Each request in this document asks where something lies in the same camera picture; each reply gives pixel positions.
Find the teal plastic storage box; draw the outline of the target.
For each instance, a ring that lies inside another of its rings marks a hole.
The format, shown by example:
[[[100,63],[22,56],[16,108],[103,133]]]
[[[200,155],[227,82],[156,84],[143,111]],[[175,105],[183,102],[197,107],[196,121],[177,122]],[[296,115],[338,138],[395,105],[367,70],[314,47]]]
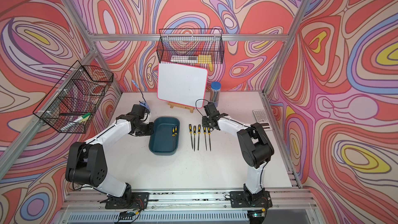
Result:
[[[172,128],[178,126],[176,144],[173,147]],[[159,117],[154,121],[154,134],[150,137],[149,150],[157,156],[171,156],[178,148],[180,121],[175,117]]]

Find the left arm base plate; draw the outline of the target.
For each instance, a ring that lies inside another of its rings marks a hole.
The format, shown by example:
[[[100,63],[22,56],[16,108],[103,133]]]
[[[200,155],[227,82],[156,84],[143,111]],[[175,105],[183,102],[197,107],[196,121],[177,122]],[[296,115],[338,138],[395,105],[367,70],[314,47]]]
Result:
[[[106,200],[102,201],[105,203],[106,209],[139,209],[143,210],[147,208],[149,202],[148,192],[131,192],[130,194],[124,195],[123,197],[111,197],[109,196]]]

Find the file tool one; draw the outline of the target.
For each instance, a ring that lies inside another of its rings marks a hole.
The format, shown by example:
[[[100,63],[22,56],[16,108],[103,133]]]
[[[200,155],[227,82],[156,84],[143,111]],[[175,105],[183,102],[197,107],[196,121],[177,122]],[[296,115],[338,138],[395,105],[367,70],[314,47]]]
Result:
[[[190,139],[191,139],[191,147],[193,149],[194,147],[193,147],[192,125],[191,124],[189,124],[189,132],[190,132]]]

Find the file tool three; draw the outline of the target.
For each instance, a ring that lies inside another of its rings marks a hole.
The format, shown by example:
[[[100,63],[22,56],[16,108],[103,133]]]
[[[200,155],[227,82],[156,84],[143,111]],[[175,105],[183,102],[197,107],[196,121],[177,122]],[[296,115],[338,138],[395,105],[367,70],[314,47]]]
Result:
[[[198,125],[198,151],[200,150],[201,125]]]

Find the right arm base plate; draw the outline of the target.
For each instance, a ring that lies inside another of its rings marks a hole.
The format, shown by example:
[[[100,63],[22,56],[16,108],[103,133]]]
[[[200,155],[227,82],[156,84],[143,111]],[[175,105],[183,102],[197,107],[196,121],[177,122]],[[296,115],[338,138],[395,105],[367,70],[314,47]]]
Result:
[[[259,193],[251,194],[248,191],[230,191],[226,196],[231,202],[232,208],[271,208],[273,207],[269,191],[262,190]]]

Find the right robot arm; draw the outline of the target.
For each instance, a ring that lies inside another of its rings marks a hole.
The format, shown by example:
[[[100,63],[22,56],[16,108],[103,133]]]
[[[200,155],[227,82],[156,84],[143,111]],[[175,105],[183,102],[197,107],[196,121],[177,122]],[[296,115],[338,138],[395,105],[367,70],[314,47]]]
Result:
[[[228,114],[221,114],[213,102],[204,106],[203,126],[224,131],[237,138],[244,161],[248,165],[243,193],[248,204],[254,205],[265,198],[264,169],[274,155],[274,147],[259,123],[241,123]]]

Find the file tool two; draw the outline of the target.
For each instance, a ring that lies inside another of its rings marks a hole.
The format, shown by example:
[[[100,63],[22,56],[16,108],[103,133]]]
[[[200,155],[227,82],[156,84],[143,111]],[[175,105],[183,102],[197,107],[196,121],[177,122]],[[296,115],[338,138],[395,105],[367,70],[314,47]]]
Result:
[[[196,133],[197,133],[197,127],[194,125],[193,126],[193,150],[196,151]]]

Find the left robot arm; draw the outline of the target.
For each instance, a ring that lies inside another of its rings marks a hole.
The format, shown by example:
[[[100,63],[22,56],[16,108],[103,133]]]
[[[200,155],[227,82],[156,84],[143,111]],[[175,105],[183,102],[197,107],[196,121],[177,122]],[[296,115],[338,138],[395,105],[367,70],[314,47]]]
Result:
[[[73,184],[88,185],[111,197],[127,194],[128,183],[108,172],[105,153],[127,135],[151,136],[154,123],[149,121],[147,104],[135,104],[132,110],[120,115],[96,136],[71,145],[68,153],[65,179]]]

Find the file tool five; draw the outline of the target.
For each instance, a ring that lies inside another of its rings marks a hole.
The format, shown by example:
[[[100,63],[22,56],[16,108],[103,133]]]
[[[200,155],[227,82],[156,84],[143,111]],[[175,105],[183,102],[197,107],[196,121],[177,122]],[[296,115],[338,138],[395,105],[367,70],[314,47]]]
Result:
[[[210,137],[210,134],[211,134],[211,129],[210,128],[207,128],[207,131],[208,131],[208,139],[209,139],[209,150],[211,151],[211,137]]]

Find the file tool four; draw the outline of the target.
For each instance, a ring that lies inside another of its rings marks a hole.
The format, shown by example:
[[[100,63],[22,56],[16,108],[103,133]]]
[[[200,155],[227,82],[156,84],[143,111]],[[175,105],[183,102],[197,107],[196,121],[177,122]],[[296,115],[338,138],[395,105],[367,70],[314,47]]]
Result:
[[[207,131],[206,131],[206,127],[203,127],[203,133],[204,133],[204,140],[205,140],[205,150],[207,151],[207,138],[206,138]]]

